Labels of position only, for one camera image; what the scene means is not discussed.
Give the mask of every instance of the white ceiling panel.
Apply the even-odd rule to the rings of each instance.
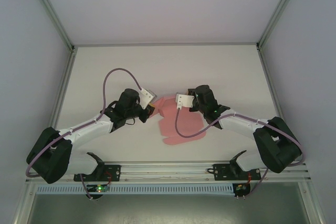
[[[75,45],[256,42],[279,0],[50,0]]]

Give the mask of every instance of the pink cloth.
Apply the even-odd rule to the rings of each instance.
[[[206,132],[192,138],[180,137],[175,130],[175,118],[177,113],[175,96],[163,97],[155,103],[155,110],[152,116],[160,114],[164,117],[159,121],[159,128],[162,136],[167,136],[163,140],[165,144],[182,144],[203,138]],[[188,108],[182,108],[177,122],[178,131],[183,135],[191,135],[200,131],[204,127],[202,116],[196,112],[189,112]]]

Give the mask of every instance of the glass panel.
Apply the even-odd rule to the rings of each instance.
[[[264,183],[251,197],[200,195],[37,195],[31,224],[309,223],[296,183]]]

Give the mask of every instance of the white table surface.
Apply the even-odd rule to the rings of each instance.
[[[218,103],[237,112],[264,119],[276,115],[255,46],[80,47],[57,129],[99,113],[104,77],[118,67],[130,70],[142,87],[159,97],[208,84]],[[136,85],[125,72],[113,73],[107,82],[107,104],[125,88],[136,89]],[[166,145],[158,125],[161,119],[156,115],[145,124],[137,120],[76,151],[94,152],[106,162],[226,161],[242,150],[256,148],[253,140],[214,127],[203,139]]]

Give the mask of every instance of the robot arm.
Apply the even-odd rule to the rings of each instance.
[[[112,102],[103,115],[98,114],[93,119],[68,129],[57,131],[52,127],[46,128],[30,151],[27,163],[30,164],[48,144],[63,135],[62,139],[43,152],[33,163],[32,168],[38,175],[49,184],[65,174],[101,176],[104,173],[104,162],[99,157],[93,153],[72,152],[97,137],[119,129],[129,119],[139,118],[145,123],[154,111],[154,107],[150,105],[153,99],[155,95],[150,91],[142,89],[139,94],[133,89],[125,89],[119,100]]]
[[[242,151],[230,161],[230,169],[235,175],[257,168],[269,168],[280,173],[301,155],[300,148],[279,133],[283,132],[296,141],[283,119],[252,119],[238,114],[218,104],[208,85],[188,89],[188,95],[178,94],[176,100],[177,107],[189,107],[191,112],[200,111],[207,123],[219,129],[235,131],[256,142],[258,151]]]

